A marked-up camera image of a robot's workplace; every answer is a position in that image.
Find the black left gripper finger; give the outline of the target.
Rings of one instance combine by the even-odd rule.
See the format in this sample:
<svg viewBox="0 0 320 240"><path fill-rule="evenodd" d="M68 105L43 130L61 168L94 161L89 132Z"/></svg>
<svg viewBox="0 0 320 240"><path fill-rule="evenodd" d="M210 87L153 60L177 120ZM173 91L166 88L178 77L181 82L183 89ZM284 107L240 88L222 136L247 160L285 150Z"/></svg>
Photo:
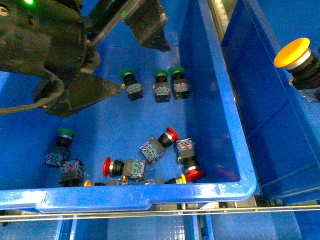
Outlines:
<svg viewBox="0 0 320 240"><path fill-rule="evenodd" d="M121 85L94 74L80 73L65 88L59 101L61 118L76 114L100 101L114 97L122 91Z"/></svg>
<svg viewBox="0 0 320 240"><path fill-rule="evenodd" d="M142 47L160 52L171 50L164 33L168 16L159 0L130 0L121 17Z"/></svg>

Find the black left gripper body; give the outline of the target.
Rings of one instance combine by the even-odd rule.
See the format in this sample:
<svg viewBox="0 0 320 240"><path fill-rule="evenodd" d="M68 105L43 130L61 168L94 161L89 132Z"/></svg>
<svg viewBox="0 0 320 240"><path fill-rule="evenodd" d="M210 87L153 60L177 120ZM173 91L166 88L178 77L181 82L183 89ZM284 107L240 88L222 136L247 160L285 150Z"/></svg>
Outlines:
<svg viewBox="0 0 320 240"><path fill-rule="evenodd" d="M42 108L60 116L66 87L85 65L87 31L80 0L3 0L0 3L0 69L40 77L33 103L2 115Z"/></svg>

